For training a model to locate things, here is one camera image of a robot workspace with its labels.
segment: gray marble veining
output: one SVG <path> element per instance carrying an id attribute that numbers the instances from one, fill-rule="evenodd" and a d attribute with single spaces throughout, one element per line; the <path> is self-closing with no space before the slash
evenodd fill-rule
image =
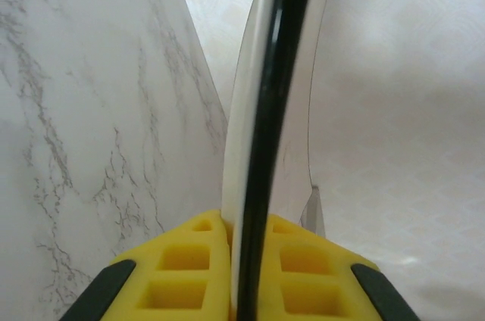
<path id="1" fill-rule="evenodd" d="M 57 319 L 220 207 L 226 119 L 184 0 L 0 0 L 0 318 Z"/>

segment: black rubber edge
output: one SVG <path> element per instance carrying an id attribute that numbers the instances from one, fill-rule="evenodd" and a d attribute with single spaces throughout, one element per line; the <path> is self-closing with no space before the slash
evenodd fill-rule
<path id="1" fill-rule="evenodd" d="M 360 263 L 350 268 L 383 321 L 420 321 L 384 274 Z"/>
<path id="2" fill-rule="evenodd" d="M 100 321 L 135 266 L 122 260 L 104 268 L 59 321 Z"/>
<path id="3" fill-rule="evenodd" d="M 308 0 L 274 0 L 261 72 L 241 231 L 237 321 L 255 321 L 264 232 L 293 66 Z"/>

